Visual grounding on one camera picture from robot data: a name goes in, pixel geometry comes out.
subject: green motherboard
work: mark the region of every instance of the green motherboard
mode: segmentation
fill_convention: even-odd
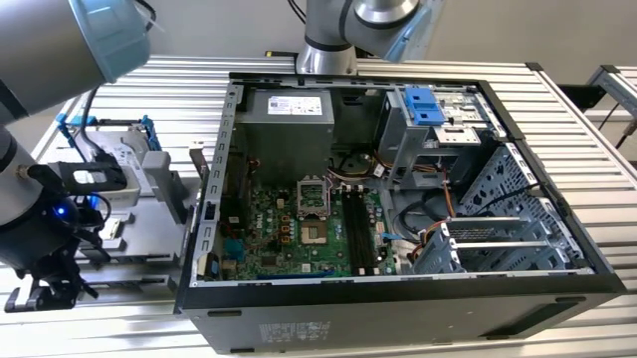
[[[321,186],[310,186],[302,193],[303,205],[323,206]],[[250,226],[239,238],[245,252],[234,253],[226,280],[353,276],[341,190],[333,189],[329,196],[330,215],[299,218],[297,188],[253,190]],[[396,274],[392,244],[381,240],[388,228],[381,198],[376,190],[366,190],[364,198],[374,274]]]

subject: expansion slot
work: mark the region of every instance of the expansion slot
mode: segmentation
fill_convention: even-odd
[[[370,223],[368,217],[364,193],[358,189],[342,192],[342,209],[350,252],[350,267],[353,276],[378,274],[373,250]]]

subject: aluminum rail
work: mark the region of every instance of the aluminum rail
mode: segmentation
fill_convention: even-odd
[[[418,61],[401,65],[361,60],[361,75],[465,78],[490,82],[608,261],[632,291],[526,340],[291,352],[282,357],[617,357],[637,352],[637,174],[542,71],[516,63]],[[102,88],[92,115],[155,120],[159,140],[182,176],[197,176],[189,144],[213,157],[229,72],[294,72],[287,58],[154,57]],[[84,99],[64,112],[75,115]],[[66,140],[50,128],[34,152],[63,160]],[[0,299],[16,283],[0,268]],[[114,295],[72,311],[0,313],[0,357],[215,357],[187,320],[173,316],[166,296]]]

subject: motherboard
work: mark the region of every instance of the motherboard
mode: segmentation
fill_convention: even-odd
[[[397,273],[392,242],[382,241],[386,221],[378,192],[357,192],[364,206],[350,207],[346,189],[325,184],[306,180],[295,188],[253,190],[249,228],[226,240],[226,280]],[[365,226],[353,227],[350,221],[362,219]]]

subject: metal plate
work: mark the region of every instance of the metal plate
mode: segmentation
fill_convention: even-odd
[[[205,143],[205,155],[211,161],[227,73],[231,71],[293,73],[294,63],[287,58],[154,57],[147,66],[122,78],[118,84],[103,87],[92,114],[114,119],[138,119],[149,114],[155,120],[162,145],[174,160],[173,170],[179,170],[183,176],[198,176],[190,163],[189,143]],[[572,148],[565,139],[584,141],[591,148],[601,148],[599,136],[584,123],[587,119],[573,112],[544,78],[524,64],[418,61],[397,65],[361,60],[360,71],[361,75],[488,80],[516,121],[520,125],[526,124],[521,127],[533,149]],[[79,110],[80,106],[68,105],[70,113]],[[66,147],[66,141],[51,129],[35,154],[42,152],[46,158],[55,160],[59,147]],[[605,151],[607,148],[601,148],[599,154],[553,151],[540,158],[549,173],[559,176],[557,185],[577,214],[584,213],[584,217],[595,219],[585,223],[588,231],[633,293],[637,290],[636,178]],[[567,168],[583,168],[583,171],[565,172]],[[601,172],[596,168],[611,168],[612,171]],[[581,173],[593,181],[581,181]],[[11,270],[0,268],[0,282],[15,281]],[[2,290],[0,299],[6,300],[8,294],[6,289]],[[0,357],[62,354],[87,358],[111,357],[114,354],[135,358],[215,357],[190,321],[173,316],[173,307],[174,303],[159,296],[135,299],[122,296],[119,300],[87,304],[72,311],[0,313]],[[38,345],[26,344],[28,336],[38,337]],[[636,351],[637,295],[627,295],[526,340],[295,352],[281,356],[617,357]]]

